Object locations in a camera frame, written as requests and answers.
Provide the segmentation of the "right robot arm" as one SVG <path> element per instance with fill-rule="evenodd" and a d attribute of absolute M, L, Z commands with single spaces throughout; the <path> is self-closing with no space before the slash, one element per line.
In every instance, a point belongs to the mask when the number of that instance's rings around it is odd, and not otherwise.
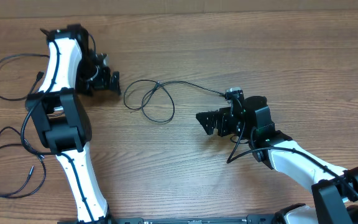
<path fill-rule="evenodd" d="M 296 203 L 263 219 L 263 223 L 358 223 L 358 167 L 345 169 L 304 150 L 275 128 L 264 96 L 224 94 L 230 106 L 196 114 L 212 135 L 233 134 L 245 140 L 257 162 L 283 173 L 313 196 L 314 207 Z"/>

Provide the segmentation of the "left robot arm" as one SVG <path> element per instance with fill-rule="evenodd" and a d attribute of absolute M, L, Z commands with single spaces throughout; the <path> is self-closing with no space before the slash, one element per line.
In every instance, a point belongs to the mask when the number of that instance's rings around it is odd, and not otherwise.
<path fill-rule="evenodd" d="M 32 120 L 47 154 L 61 164 L 75 199 L 77 223 L 115 223 L 94 173 L 90 156 L 90 119 L 79 99 L 94 91 L 121 93 L 119 72 L 108 56 L 89 47 L 81 25 L 43 30 L 49 47 L 47 74 L 39 90 L 27 96 L 24 124 Z"/>

